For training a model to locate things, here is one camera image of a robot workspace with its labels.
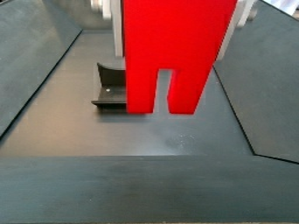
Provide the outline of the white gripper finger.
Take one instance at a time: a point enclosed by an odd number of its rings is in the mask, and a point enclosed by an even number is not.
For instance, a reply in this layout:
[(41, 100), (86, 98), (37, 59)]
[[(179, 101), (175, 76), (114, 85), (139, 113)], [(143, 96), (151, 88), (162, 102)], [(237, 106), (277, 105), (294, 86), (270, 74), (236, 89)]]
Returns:
[(125, 56), (122, 0), (103, 0), (103, 18), (113, 20), (117, 56)]
[(222, 41), (218, 60), (222, 60), (225, 57), (236, 29), (242, 28), (246, 25), (248, 21), (253, 21), (258, 14), (258, 9), (256, 8), (257, 1), (258, 0), (238, 0), (237, 8), (236, 8), (236, 11), (230, 20), (230, 24), (229, 24), (226, 36)]

